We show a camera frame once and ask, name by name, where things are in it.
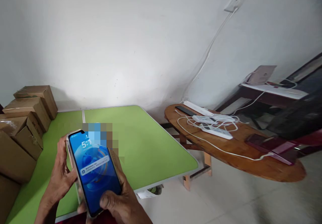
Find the black remote control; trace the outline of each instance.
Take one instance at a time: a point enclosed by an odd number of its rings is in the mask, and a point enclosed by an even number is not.
[[[189,115],[189,116],[194,116],[196,115],[194,112],[182,107],[182,106],[176,106],[175,108],[179,109],[180,111],[184,112],[185,114]]]

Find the white power strip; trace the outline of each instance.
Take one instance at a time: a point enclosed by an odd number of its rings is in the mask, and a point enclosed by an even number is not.
[[[223,114],[214,114],[212,118],[220,122],[234,122],[234,123],[239,122],[236,118],[230,117],[228,115],[223,115]]]
[[[201,130],[204,132],[207,132],[207,133],[210,133],[210,134],[213,134],[213,135],[225,138],[225,139],[232,139],[232,135],[227,130],[224,130],[221,128],[215,129],[215,127],[211,127],[211,126],[205,126],[205,125],[203,125],[203,126],[206,128],[209,128],[209,129],[202,128]]]
[[[197,111],[198,113],[204,115],[204,116],[213,116],[214,115],[214,113],[209,112],[205,108],[199,107],[196,104],[193,104],[193,103],[191,103],[189,101],[184,101],[183,104],[186,105],[187,107]]]
[[[209,117],[204,117],[204,116],[193,115],[192,119],[196,120],[196,122],[199,122],[199,123],[218,124],[218,122],[213,121]]]

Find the stacked cardboard boxes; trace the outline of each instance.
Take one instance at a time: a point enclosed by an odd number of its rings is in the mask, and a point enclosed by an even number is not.
[[[27,183],[43,148],[42,136],[57,115],[50,86],[20,89],[0,114],[0,212],[5,223],[20,190]]]

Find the wall outlet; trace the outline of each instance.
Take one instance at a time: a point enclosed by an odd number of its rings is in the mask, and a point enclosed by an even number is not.
[[[242,5],[242,0],[230,0],[227,6],[224,8],[224,11],[233,13],[236,9],[238,10]]]

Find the oval wooden table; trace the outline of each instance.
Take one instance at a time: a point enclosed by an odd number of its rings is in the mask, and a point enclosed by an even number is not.
[[[230,155],[216,149],[215,147],[211,146],[209,143],[203,140],[200,140],[192,136],[191,134],[213,143],[214,145],[216,145],[217,147],[219,147],[224,151],[247,156],[252,159],[259,158],[260,156],[263,155],[263,153],[247,145],[244,142],[245,139],[249,135],[252,135],[254,133],[262,136],[265,136],[265,135],[262,134],[260,131],[253,129],[251,126],[247,124],[238,123],[237,124],[238,130],[230,132],[231,135],[233,136],[233,139],[228,140],[228,139],[224,139],[224,138],[212,135],[210,133],[206,133],[197,127],[187,124],[186,119],[180,119],[179,123],[187,131],[191,133],[189,134],[178,125],[177,123],[178,118],[183,116],[179,115],[175,110],[177,110],[181,114],[185,114],[185,113],[176,109],[175,106],[183,106],[189,109],[190,111],[196,113],[197,115],[201,115],[201,114],[199,114],[198,112],[192,110],[191,108],[183,104],[170,105],[164,111],[165,118],[170,123],[167,127],[173,127],[176,131],[179,132],[179,136],[175,136],[175,137],[180,139],[181,145],[186,149],[200,150],[205,153],[205,166],[206,166],[205,171],[209,175],[211,175],[211,169],[209,170],[209,166],[211,167],[210,156],[213,156],[214,158],[219,159],[220,161],[234,168],[237,168],[249,174],[262,177],[265,179],[269,179],[269,180],[274,180],[279,182],[296,182],[304,179],[304,177],[306,176],[304,166],[302,165],[300,160],[296,160],[296,163],[290,166],[272,157],[265,157],[260,161],[253,161],[246,158]],[[184,177],[184,185],[188,190],[190,189],[190,179],[195,176],[193,175],[193,176]]]

